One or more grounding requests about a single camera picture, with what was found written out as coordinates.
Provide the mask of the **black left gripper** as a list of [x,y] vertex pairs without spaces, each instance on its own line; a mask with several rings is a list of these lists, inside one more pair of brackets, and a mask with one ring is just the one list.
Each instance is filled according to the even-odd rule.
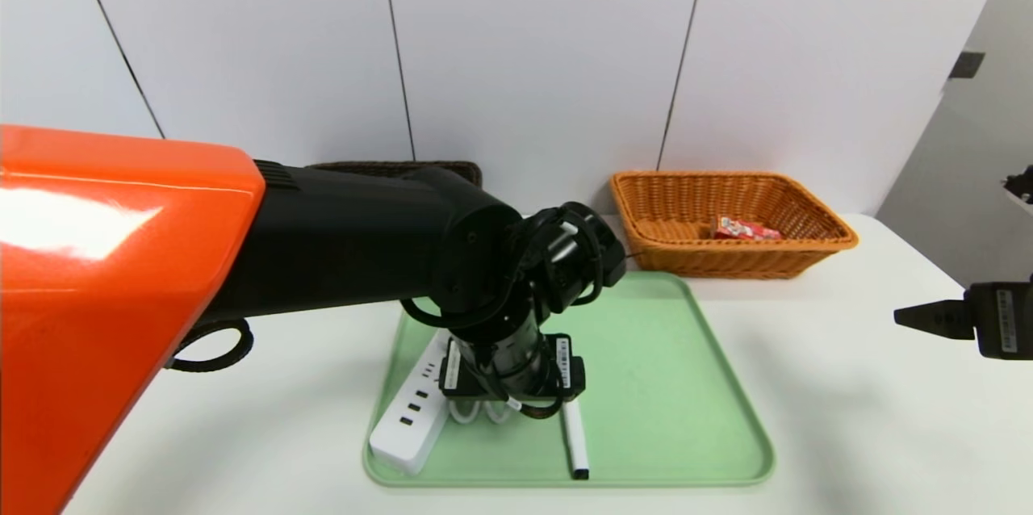
[[583,358],[565,333],[542,333],[533,303],[509,305],[484,324],[447,331],[438,387],[450,400],[554,403],[584,390]]

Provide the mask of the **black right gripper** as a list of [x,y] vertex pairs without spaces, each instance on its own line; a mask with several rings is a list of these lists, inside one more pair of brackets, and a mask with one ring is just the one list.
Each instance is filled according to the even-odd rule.
[[977,339],[987,359],[1032,360],[1032,283],[974,283],[963,300],[941,300],[893,312],[894,323],[952,340]]

